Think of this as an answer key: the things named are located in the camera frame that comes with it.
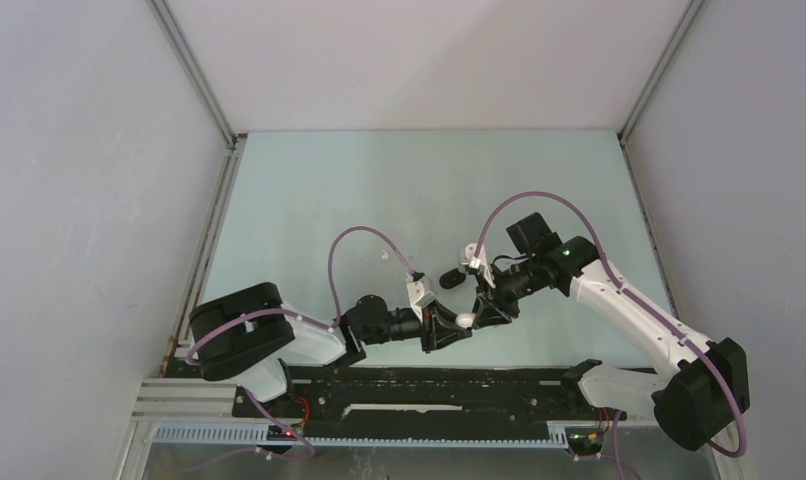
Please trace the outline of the white oval charging case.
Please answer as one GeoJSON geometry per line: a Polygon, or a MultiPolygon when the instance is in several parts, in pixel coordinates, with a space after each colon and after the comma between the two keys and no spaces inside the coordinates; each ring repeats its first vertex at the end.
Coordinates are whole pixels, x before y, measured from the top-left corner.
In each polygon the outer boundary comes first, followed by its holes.
{"type": "Polygon", "coordinates": [[[476,321],[476,314],[473,312],[463,312],[456,315],[454,323],[463,329],[471,329],[476,321]]]}

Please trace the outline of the black oval charging case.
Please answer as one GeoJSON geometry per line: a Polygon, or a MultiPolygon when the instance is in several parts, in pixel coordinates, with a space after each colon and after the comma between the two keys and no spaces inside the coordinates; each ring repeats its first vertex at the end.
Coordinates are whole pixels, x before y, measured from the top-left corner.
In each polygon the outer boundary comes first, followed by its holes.
{"type": "Polygon", "coordinates": [[[467,273],[465,271],[451,269],[439,277],[439,285],[445,290],[451,290],[462,285],[466,278],[467,273]]]}

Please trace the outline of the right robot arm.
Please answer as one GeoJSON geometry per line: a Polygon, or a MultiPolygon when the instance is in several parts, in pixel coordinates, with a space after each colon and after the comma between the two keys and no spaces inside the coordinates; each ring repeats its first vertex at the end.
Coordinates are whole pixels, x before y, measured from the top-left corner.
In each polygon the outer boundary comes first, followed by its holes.
{"type": "Polygon", "coordinates": [[[539,213],[506,229],[519,256],[502,270],[488,261],[484,248],[463,247],[456,268],[444,273],[445,290],[467,278],[477,282],[469,313],[423,310],[425,350],[435,350],[470,336],[475,329],[508,324],[520,315],[519,302],[543,289],[554,289],[606,319],[650,360],[652,372],[615,368],[588,359],[562,378],[564,411],[585,418],[599,408],[653,417],[678,446],[696,451],[750,406],[747,357],[734,340],[719,342],[683,324],[631,284],[596,245],[576,236],[562,241],[539,213]]]}

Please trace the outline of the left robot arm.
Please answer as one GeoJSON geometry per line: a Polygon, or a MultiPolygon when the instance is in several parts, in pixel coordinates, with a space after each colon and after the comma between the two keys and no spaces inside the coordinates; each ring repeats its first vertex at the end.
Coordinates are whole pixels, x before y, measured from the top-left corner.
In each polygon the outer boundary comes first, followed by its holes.
{"type": "Polygon", "coordinates": [[[269,415],[283,416],[295,403],[293,367],[351,366],[365,359],[368,345],[417,339],[430,353],[471,337],[475,314],[446,308],[422,281],[407,290],[407,308],[366,295],[332,325],[296,310],[275,284],[261,283],[192,311],[185,361],[204,380],[232,381],[269,415]]]}

